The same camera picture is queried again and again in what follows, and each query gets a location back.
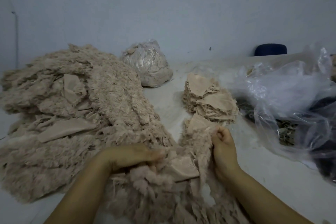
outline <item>table surface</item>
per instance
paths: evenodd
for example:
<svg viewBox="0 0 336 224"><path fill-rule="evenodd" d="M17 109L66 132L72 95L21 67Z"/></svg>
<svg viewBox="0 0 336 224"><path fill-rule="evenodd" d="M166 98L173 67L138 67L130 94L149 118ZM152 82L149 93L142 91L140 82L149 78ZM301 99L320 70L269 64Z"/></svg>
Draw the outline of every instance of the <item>table surface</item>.
<svg viewBox="0 0 336 224"><path fill-rule="evenodd" d="M182 93L187 74L206 71L215 76L222 87L229 87L242 65L273 59L274 56L246 57L240 59L216 59L201 62L170 64L174 76L170 82L158 88L144 88L144 95L154 105L162 123L178 141L183 121L190 115L183 108ZM15 115L0 111L0 138L5 137L9 125L17 120ZM235 124L229 125L241 168L254 177L284 203L316 224L336 224L336 186L325 181L317 170L300 162L275 155L266 149L248 121L238 116ZM206 200L209 192L204 190ZM63 197L54 194L29 205L15 201L7 192L0 190L0 223L40 224L45 221ZM115 221L112 216L99 212L95 223L129 223L125 219Z"/></svg>

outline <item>clear plastic bag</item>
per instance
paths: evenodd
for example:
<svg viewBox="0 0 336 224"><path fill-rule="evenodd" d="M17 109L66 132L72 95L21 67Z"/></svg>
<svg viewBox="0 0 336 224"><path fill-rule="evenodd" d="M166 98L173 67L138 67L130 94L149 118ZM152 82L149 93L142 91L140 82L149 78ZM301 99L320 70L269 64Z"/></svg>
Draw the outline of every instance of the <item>clear plastic bag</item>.
<svg viewBox="0 0 336 224"><path fill-rule="evenodd" d="M120 59L135 69L142 86L158 87L173 76L173 70L169 68L165 55L153 39L132 44L122 53Z"/></svg>
<svg viewBox="0 0 336 224"><path fill-rule="evenodd" d="M253 108L247 118L268 148L303 163L310 158L336 180L336 84L330 73L329 54L314 47L241 68L233 94Z"/></svg>

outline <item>forearm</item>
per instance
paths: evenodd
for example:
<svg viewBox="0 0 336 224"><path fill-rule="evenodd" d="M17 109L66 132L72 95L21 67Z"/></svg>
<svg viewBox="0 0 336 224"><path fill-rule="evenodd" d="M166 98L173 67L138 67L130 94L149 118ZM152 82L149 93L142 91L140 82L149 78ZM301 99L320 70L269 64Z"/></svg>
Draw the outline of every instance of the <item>forearm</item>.
<svg viewBox="0 0 336 224"><path fill-rule="evenodd" d="M94 157L80 172L45 224L90 224L103 197L110 170Z"/></svg>
<svg viewBox="0 0 336 224"><path fill-rule="evenodd" d="M242 170L224 182L256 224L312 224Z"/></svg>

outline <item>stack of fabric pieces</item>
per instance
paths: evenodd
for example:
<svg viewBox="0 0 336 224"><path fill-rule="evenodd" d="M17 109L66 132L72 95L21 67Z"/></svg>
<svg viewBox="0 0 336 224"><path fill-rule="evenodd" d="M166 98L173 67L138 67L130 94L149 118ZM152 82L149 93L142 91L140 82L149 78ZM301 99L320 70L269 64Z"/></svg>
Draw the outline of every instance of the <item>stack of fabric pieces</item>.
<svg viewBox="0 0 336 224"><path fill-rule="evenodd" d="M207 120L230 124L238 114L236 101L228 90L222 89L214 78L189 73L184 86L183 102L191 113Z"/></svg>
<svg viewBox="0 0 336 224"><path fill-rule="evenodd" d="M2 79L0 103L21 118L0 147L2 188L32 202L66 192L84 163L109 146L144 143L165 149L156 172L148 166L111 175L103 208L137 224L248 223L211 169L215 123L194 116L177 144L144 97L138 75L91 45L38 57ZM207 182L216 205L200 189Z"/></svg>

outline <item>hand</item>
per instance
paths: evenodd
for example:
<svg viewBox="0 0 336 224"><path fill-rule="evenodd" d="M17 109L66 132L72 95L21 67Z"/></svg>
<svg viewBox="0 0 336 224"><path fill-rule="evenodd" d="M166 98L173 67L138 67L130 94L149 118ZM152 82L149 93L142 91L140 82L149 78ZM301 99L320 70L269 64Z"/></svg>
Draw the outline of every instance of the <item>hand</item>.
<svg viewBox="0 0 336 224"><path fill-rule="evenodd" d="M223 181L241 171L237 160L235 142L228 128L218 127L211 135L214 146L215 173Z"/></svg>
<svg viewBox="0 0 336 224"><path fill-rule="evenodd" d="M155 167L153 163L164 156L165 151L150 150L144 144L138 143L106 148L100 151L96 158L99 164L106 166L110 172L115 172L141 163Z"/></svg>

